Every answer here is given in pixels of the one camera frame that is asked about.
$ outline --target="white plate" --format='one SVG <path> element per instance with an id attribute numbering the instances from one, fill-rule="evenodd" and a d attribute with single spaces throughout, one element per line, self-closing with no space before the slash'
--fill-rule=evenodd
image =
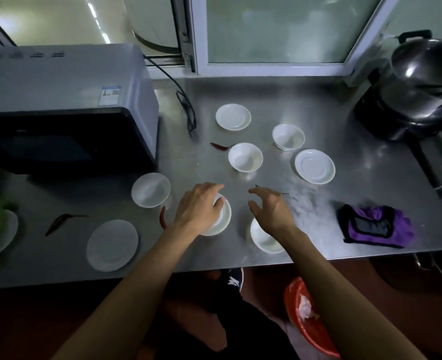
<path id="1" fill-rule="evenodd" d="M 19 220 L 14 212 L 4 210 L 7 219 L 7 228 L 0 236 L 0 252 L 3 251 L 16 236 Z"/>
<path id="2" fill-rule="evenodd" d="M 314 184 L 330 182 L 336 174 L 336 167 L 331 158 L 315 149 L 301 151 L 296 156 L 294 166 L 301 178 Z"/>
<path id="3" fill-rule="evenodd" d="M 87 261 L 101 272 L 112 272 L 128 264 L 136 253 L 136 228 L 124 220 L 112 220 L 99 226 L 87 242 Z"/>
<path id="4" fill-rule="evenodd" d="M 251 238 L 253 239 L 254 244 L 262 251 L 268 254 L 278 254 L 284 251 L 284 248 L 279 244 L 274 237 L 267 234 L 256 221 L 253 219 L 251 223 Z"/>
<path id="5" fill-rule="evenodd" d="M 263 163 L 263 153 L 256 145 L 242 142 L 231 147 L 228 159 L 234 169 L 249 173 L 259 169 Z"/>
<path id="6" fill-rule="evenodd" d="M 217 193 L 214 198 L 214 203 L 216 203 L 216 201 L 220 197 L 224 196 Z M 218 235 L 219 233 L 223 232 L 226 227 L 228 227 L 230 220 L 231 220 L 231 205 L 229 204 L 228 200 L 224 197 L 224 206 L 221 210 L 221 213 L 219 214 L 219 218 L 208 230 L 203 232 L 201 235 L 203 236 Z"/>
<path id="7" fill-rule="evenodd" d="M 273 140 L 279 149 L 289 151 L 301 148 L 306 138 L 296 125 L 281 124 L 273 129 Z"/>
<path id="8" fill-rule="evenodd" d="M 216 111 L 216 121 L 226 130 L 242 130 L 251 122 L 251 113 L 247 108 L 236 103 L 221 106 Z"/>
<path id="9" fill-rule="evenodd" d="M 134 182 L 131 197 L 136 205 L 153 208 L 162 204 L 171 192 L 169 179 L 160 173 L 148 173 Z"/>

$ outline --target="purple cloth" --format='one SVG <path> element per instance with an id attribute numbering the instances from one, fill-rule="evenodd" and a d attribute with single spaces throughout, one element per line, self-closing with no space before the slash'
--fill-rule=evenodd
<path id="1" fill-rule="evenodd" d="M 345 242 L 404 248 L 414 239 L 411 220 L 389 206 L 344 205 L 338 218 Z"/>

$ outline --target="stainless steel pot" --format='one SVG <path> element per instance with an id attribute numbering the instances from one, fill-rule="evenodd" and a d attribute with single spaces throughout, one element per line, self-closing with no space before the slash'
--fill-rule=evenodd
<path id="1" fill-rule="evenodd" d="M 402 115 L 410 126 L 442 121 L 442 40 L 429 30 L 411 31 L 399 37 L 400 46 L 373 86 L 381 100 Z"/>

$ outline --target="appliance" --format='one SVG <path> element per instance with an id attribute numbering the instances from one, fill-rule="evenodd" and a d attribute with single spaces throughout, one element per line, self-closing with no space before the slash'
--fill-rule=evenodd
<path id="1" fill-rule="evenodd" d="M 422 39 L 406 41 L 412 37 Z M 434 136 L 442 128 L 442 40 L 432 39 L 429 30 L 406 32 L 398 40 L 389 63 L 369 75 L 372 86 L 358 103 L 357 116 L 380 138 Z"/>
<path id="2" fill-rule="evenodd" d="M 159 105 L 131 44 L 0 48 L 0 167 L 152 171 Z"/>

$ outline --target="sneaker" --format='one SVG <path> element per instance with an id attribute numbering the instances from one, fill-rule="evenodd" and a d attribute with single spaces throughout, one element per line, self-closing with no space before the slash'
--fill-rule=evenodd
<path id="1" fill-rule="evenodd" d="M 244 282 L 244 270 L 242 268 L 234 268 L 228 271 L 228 285 L 238 287 L 241 292 L 242 284 Z"/>

